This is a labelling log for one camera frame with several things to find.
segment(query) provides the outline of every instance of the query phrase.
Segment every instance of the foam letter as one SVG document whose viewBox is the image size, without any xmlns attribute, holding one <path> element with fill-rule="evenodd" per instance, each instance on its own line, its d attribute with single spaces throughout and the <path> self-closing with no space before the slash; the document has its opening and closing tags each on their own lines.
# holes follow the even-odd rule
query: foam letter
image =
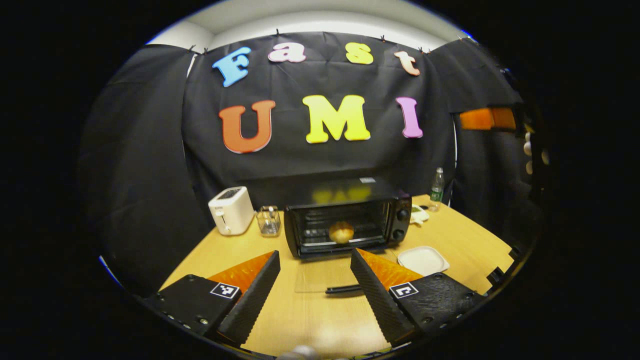
<svg viewBox="0 0 640 360">
<path fill-rule="evenodd" d="M 415 105 L 417 102 L 411 97 L 396 97 L 396 102 L 402 108 L 404 117 L 404 130 L 402 135 L 405 138 L 421 138 L 422 130 L 418 126 L 418 118 L 415 116 Z"/>
<path fill-rule="evenodd" d="M 241 47 L 240 49 L 213 63 L 212 67 L 217 67 L 218 69 L 220 69 L 222 76 L 225 77 L 225 82 L 222 83 L 222 86 L 227 88 L 249 74 L 249 70 L 241 70 L 239 67 L 249 66 L 249 59 L 246 58 L 245 55 L 250 52 L 251 49 L 249 49 L 248 47 Z"/>
<path fill-rule="evenodd" d="M 299 63 L 305 61 L 305 47 L 297 42 L 283 42 L 273 47 L 273 50 L 269 54 L 269 60 L 277 63 L 283 61 L 290 61 L 292 63 Z"/>
<path fill-rule="evenodd" d="M 405 71 L 414 76 L 420 75 L 420 70 L 414 68 L 412 64 L 415 63 L 415 59 L 409 56 L 406 51 L 398 51 L 397 53 L 394 53 L 394 55 L 400 58 L 400 63 Z"/>
<path fill-rule="evenodd" d="M 244 106 L 222 109 L 218 116 L 222 119 L 222 140 L 229 151 L 236 154 L 255 152 L 267 146 L 271 140 L 271 109 L 276 103 L 271 100 L 255 102 L 251 109 L 258 113 L 258 133 L 251 139 L 242 137 L 241 115 Z"/>
<path fill-rule="evenodd" d="M 347 50 L 347 59 L 355 64 L 370 64 L 373 62 L 371 48 L 365 44 L 350 42 L 344 46 Z"/>
<path fill-rule="evenodd" d="M 342 99 L 340 108 L 335 108 L 322 95 L 310 95 L 302 98 L 302 103 L 309 107 L 309 119 L 311 129 L 307 134 L 308 143 L 320 143 L 329 140 L 329 135 L 325 133 L 323 124 L 335 140 L 340 140 L 345 124 L 347 131 L 344 138 L 349 141 L 367 140 L 371 133 L 364 123 L 362 105 L 364 98 L 358 95 L 347 95 Z"/>
</svg>

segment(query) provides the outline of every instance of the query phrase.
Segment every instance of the white wall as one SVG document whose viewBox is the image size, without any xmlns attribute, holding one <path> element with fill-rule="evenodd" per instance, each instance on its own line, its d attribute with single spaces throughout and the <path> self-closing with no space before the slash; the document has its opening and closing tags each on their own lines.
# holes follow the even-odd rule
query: white wall
<svg viewBox="0 0 640 360">
<path fill-rule="evenodd" d="M 385 40 L 407 45 L 414 49 L 422 47 L 424 51 L 435 49 L 448 41 L 423 30 L 401 24 L 400 22 L 352 12 L 299 12 L 287 13 L 256 20 L 217 34 L 208 48 L 217 47 L 276 33 L 295 33 L 302 31 L 327 31 L 351 33 L 374 38 L 385 36 Z"/>
<path fill-rule="evenodd" d="M 195 45 L 193 50 L 202 53 L 205 47 L 209 47 L 213 39 L 213 33 L 209 30 L 183 20 L 164 30 L 147 44 L 174 45 L 185 49 Z"/>
</svg>

